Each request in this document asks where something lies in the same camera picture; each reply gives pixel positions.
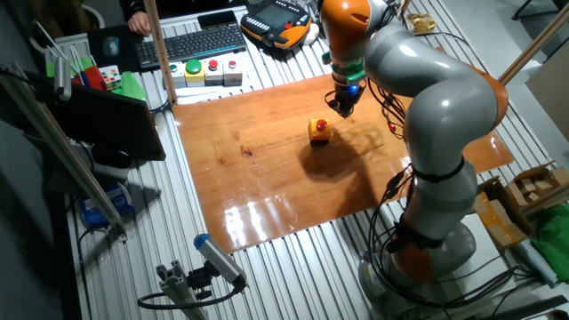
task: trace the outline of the screen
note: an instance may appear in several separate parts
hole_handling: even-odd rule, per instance
[[[282,28],[295,14],[272,4],[257,13],[257,17],[273,28]]]

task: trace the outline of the wooden rod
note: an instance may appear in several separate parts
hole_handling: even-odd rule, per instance
[[[160,18],[158,18],[158,9],[156,8],[155,0],[144,0],[144,7],[148,15],[148,24],[152,37],[154,38],[154,46],[158,54],[158,62],[160,62],[160,69],[162,70],[162,77],[164,79],[164,86],[168,93],[168,100],[171,104],[178,102],[176,96],[176,88],[174,87],[174,80],[170,72],[170,61],[168,61],[168,53],[166,53],[166,44],[162,35],[162,28],[160,28]]]
[[[533,40],[527,49],[525,49],[522,54],[517,57],[516,61],[512,63],[511,66],[501,75],[498,81],[502,85],[508,84],[508,82],[517,75],[519,70],[521,70],[527,62],[533,58],[535,53],[539,51],[543,45],[545,45],[553,35],[569,20],[569,5],[566,5],[551,21],[551,23],[543,29],[543,31]]]

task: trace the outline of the keyboard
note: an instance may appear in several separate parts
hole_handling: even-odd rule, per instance
[[[170,62],[205,59],[223,53],[244,51],[247,48],[236,23],[183,36],[169,37],[164,42]],[[136,44],[135,47],[140,68],[160,66],[153,41]]]

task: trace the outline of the table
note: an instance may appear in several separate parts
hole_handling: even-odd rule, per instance
[[[244,7],[235,8],[234,12],[238,19],[246,14]],[[413,1],[409,12],[429,12],[436,21],[440,21],[437,23],[437,31],[464,36],[441,0]],[[196,15],[164,20],[161,25],[166,37],[199,30]],[[70,54],[71,45],[77,48],[80,55],[90,53],[86,34],[56,41],[66,54]],[[433,36],[426,37],[423,41],[433,47],[442,46],[451,56],[484,69],[475,54],[455,39]],[[244,58],[254,67],[254,71],[248,74],[250,86],[242,88],[241,92],[259,91],[332,72],[329,66],[319,63],[319,57],[326,50],[323,39],[292,52],[285,56],[286,60],[273,59],[254,45],[248,45]],[[46,62],[52,61],[49,52],[46,52],[45,59]],[[160,107],[166,99],[161,73],[143,72],[134,76],[147,91],[149,107]],[[219,92],[212,99],[226,99],[231,93]],[[193,172],[188,168],[177,130],[178,121],[171,112],[158,113],[154,118],[166,159],[163,162],[140,164],[129,172],[128,188],[135,205],[135,214],[125,221],[129,241],[125,244],[108,242],[102,232],[87,235],[80,246],[71,241],[83,319],[89,319],[89,310],[93,318],[183,319],[183,314],[179,311],[151,312],[137,308],[132,302],[142,295],[159,292],[155,266],[168,265],[171,260],[177,259],[188,271],[190,268],[201,267],[204,263],[203,256],[193,249],[191,243],[196,235],[207,232],[207,229],[197,199]],[[500,176],[502,181],[512,180],[521,171],[550,161],[547,152],[524,118],[517,113],[515,106],[510,105],[506,118],[496,128],[496,132],[515,161],[479,173],[478,183],[494,176]],[[156,198],[156,192],[159,193],[159,198]],[[388,203],[383,208],[381,219],[392,220],[401,212],[403,208],[398,201]],[[365,298],[357,280],[357,265],[365,252],[363,244],[369,228],[369,217],[369,211],[361,211],[231,253],[247,274],[249,288],[234,299],[206,307],[209,317],[212,320],[248,316],[254,319],[340,316],[345,319],[384,318],[378,316]],[[76,234],[85,232],[85,227],[75,214],[69,212],[67,218],[72,239]],[[85,261],[83,273],[79,267],[79,250]],[[508,252],[504,252],[502,257],[510,266],[518,263],[516,257]],[[488,267],[477,274],[490,275],[498,271]],[[470,271],[473,269],[463,270],[460,276]],[[85,274],[86,282],[83,282],[82,274]],[[227,294],[229,289],[223,280],[213,279],[214,297]],[[494,296],[493,304],[496,305],[500,299],[501,296]],[[453,319],[475,315],[480,308],[461,308],[457,310],[461,316],[453,315]],[[439,320],[445,319],[445,314],[438,311],[435,314],[427,312],[425,315],[424,308],[417,307],[398,316],[405,319],[427,319],[433,316]]]
[[[228,252],[374,207],[409,164],[369,89],[342,119],[324,102],[331,76],[173,107],[208,233]],[[400,97],[408,106],[411,99]],[[312,149],[309,119],[332,124]],[[464,155],[477,172],[514,159],[491,132]]]

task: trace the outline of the wooden table surface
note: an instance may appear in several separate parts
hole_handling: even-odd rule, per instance
[[[374,207],[409,163],[369,89],[348,119],[325,104],[331,90],[332,78],[320,76],[173,107],[208,233],[227,252]],[[329,119],[333,137],[312,149],[317,117]],[[464,156],[477,172],[513,162],[495,132]]]

